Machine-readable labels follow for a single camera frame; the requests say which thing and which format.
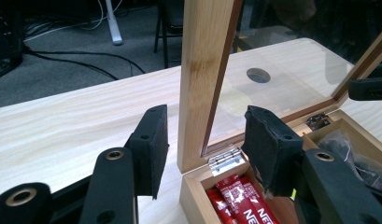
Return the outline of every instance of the wood grain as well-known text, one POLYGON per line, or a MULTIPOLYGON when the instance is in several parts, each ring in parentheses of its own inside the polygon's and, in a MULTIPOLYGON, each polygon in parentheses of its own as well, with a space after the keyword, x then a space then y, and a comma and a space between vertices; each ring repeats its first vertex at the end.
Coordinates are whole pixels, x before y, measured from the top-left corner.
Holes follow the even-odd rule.
MULTIPOLYGON (((239 101, 241 98, 233 98, 231 92, 256 89, 254 84, 244 84, 241 78, 236 79, 236 76, 245 74, 250 66, 262 66, 278 74, 287 71, 287 74, 310 77, 312 80, 318 80, 315 77, 318 74, 325 77, 325 71, 351 69, 348 63, 339 61, 340 58, 335 55, 332 60, 330 55, 329 51, 309 39, 232 54, 222 85, 222 92, 228 94, 221 97, 239 101), (320 67, 309 67, 302 73, 301 66, 291 66, 290 63, 296 62, 296 59, 285 60, 288 58, 286 55, 299 47, 302 47, 304 54, 296 51, 297 57, 302 61, 318 59, 310 62, 320 64, 320 67), (336 62, 336 65, 330 68, 327 60, 336 62)), ((148 108, 167 104, 170 144, 167 163, 158 200, 139 197, 140 223, 187 223, 178 200, 182 178, 177 169, 180 73, 181 68, 175 67, 0 108, 0 194, 29 182, 47 183, 54 192, 80 180, 92 173, 100 152, 124 145, 148 108)), ((261 97, 254 102, 256 105, 275 105, 269 94, 258 94, 261 97)), ((232 100, 219 100, 231 107, 217 107, 217 113, 222 115, 216 118, 220 128, 213 127, 212 136, 217 137, 225 136, 221 127, 231 124, 228 118, 243 118, 241 114, 238 117, 233 114, 244 109, 243 103, 236 108, 231 105, 232 100)), ((382 102, 348 101, 344 104, 344 110, 382 142, 382 102)), ((244 128, 242 123, 236 123, 231 124, 236 130, 244 128)))
POLYGON ((206 148, 241 0, 185 1, 178 168, 205 164, 206 148))

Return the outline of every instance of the glass lid panel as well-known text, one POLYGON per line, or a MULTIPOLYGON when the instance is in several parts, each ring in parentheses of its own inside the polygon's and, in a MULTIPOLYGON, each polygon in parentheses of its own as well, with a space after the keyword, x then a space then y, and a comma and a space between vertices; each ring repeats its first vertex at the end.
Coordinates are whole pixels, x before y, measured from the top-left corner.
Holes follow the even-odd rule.
POLYGON ((208 144, 241 135, 248 105, 284 117, 331 99, 381 31, 382 1, 245 0, 208 144))

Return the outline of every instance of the wooden frame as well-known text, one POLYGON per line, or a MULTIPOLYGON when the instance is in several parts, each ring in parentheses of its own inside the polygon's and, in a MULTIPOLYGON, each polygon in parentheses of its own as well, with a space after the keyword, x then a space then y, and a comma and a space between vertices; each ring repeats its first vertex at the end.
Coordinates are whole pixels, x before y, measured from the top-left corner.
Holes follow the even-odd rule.
MULTIPOLYGON (((241 0, 185 2, 177 145, 177 165, 182 174, 206 164, 206 158, 201 155, 208 144, 241 4, 241 0)), ((282 119, 290 122, 330 105, 339 106, 347 98, 346 81, 367 77, 381 61, 382 33, 332 99, 301 108, 282 119)), ((238 142, 242 136, 225 142, 238 142)))

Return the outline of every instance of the gray carpet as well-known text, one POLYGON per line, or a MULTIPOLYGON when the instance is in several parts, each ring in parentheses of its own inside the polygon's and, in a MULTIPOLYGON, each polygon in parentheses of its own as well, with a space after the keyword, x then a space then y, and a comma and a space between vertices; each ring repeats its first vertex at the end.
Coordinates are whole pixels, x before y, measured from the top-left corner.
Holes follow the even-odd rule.
MULTIPOLYGON (((147 73, 163 69, 163 44, 153 53, 157 8, 148 7, 130 11, 117 18, 123 44, 112 44, 107 21, 88 31, 80 27, 51 32, 25 42, 39 51, 91 51, 118 54, 137 63, 147 73)), ((169 58, 179 59, 181 38, 169 40, 169 58)), ((49 57, 89 63, 101 67, 119 79, 140 76, 142 73, 120 59, 95 55, 46 55, 49 57)), ((169 63, 169 66, 180 62, 169 63)), ((74 91, 114 81, 89 68, 71 63, 47 61, 32 55, 23 55, 23 62, 0 78, 0 107, 74 91)))

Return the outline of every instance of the black cable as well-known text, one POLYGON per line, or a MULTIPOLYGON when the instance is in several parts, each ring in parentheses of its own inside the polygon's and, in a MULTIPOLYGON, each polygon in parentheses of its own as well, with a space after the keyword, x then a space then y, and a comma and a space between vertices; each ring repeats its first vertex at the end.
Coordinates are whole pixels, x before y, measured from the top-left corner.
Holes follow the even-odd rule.
POLYGON ((102 52, 88 52, 88 51, 53 51, 53 52, 49 52, 49 51, 34 51, 34 52, 38 53, 38 54, 91 54, 91 55, 105 55, 105 56, 110 56, 110 57, 115 57, 115 58, 122 59, 122 60, 128 62, 129 64, 134 65, 143 74, 146 74, 146 72, 138 64, 134 63, 133 61, 131 61, 131 60, 125 58, 125 57, 117 55, 117 54, 102 53, 102 52))
POLYGON ((30 48, 24 46, 24 50, 23 50, 24 53, 26 54, 29 54, 29 55, 33 55, 33 56, 36 56, 38 58, 41 58, 41 59, 45 59, 45 60, 50 60, 50 61, 56 61, 56 62, 63 62, 63 63, 74 63, 74 64, 78 64, 78 65, 81 65, 81 66, 84 66, 84 67, 87 67, 93 71, 96 71, 96 72, 99 72, 101 74, 103 74, 104 76, 107 76, 107 77, 110 77, 114 80, 119 80, 117 77, 111 75, 110 73, 108 73, 106 70, 104 69, 101 69, 97 66, 94 66, 94 65, 91 65, 91 64, 88 64, 88 63, 81 63, 81 62, 77 62, 77 61, 71 61, 71 60, 66 60, 66 59, 56 59, 56 58, 51 58, 51 57, 46 57, 46 56, 43 56, 43 55, 40 55, 38 54, 37 52, 35 51, 32 51, 30 48))
POLYGON ((129 63, 129 65, 130 65, 130 76, 132 77, 133 76, 133 67, 132 67, 131 63, 129 63))
POLYGON ((128 16, 131 12, 135 12, 135 11, 140 11, 140 10, 148 9, 148 8, 150 8, 150 7, 154 7, 154 6, 148 6, 148 7, 135 7, 135 8, 132 8, 132 9, 129 9, 128 7, 118 8, 118 9, 115 11, 115 16, 117 16, 117 17, 126 17, 126 16, 128 16))

